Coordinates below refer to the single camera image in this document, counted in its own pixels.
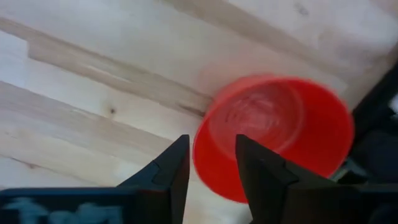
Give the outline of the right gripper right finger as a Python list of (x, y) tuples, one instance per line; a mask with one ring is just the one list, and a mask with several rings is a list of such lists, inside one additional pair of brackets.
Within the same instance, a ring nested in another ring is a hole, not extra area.
[(236, 160), (251, 224), (398, 224), (398, 184), (338, 184), (243, 134)]

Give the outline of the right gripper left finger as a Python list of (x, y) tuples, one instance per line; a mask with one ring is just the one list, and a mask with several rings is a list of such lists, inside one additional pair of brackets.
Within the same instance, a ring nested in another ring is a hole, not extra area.
[(0, 224), (182, 224), (190, 138), (115, 187), (0, 190)]

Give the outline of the red mini bowl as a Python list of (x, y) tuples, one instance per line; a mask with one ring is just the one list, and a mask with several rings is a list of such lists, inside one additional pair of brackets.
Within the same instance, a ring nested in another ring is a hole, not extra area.
[(211, 191), (246, 203), (235, 155), (239, 134), (329, 177), (351, 149), (354, 121), (341, 99), (311, 80), (263, 73), (224, 86), (198, 128), (193, 163)]

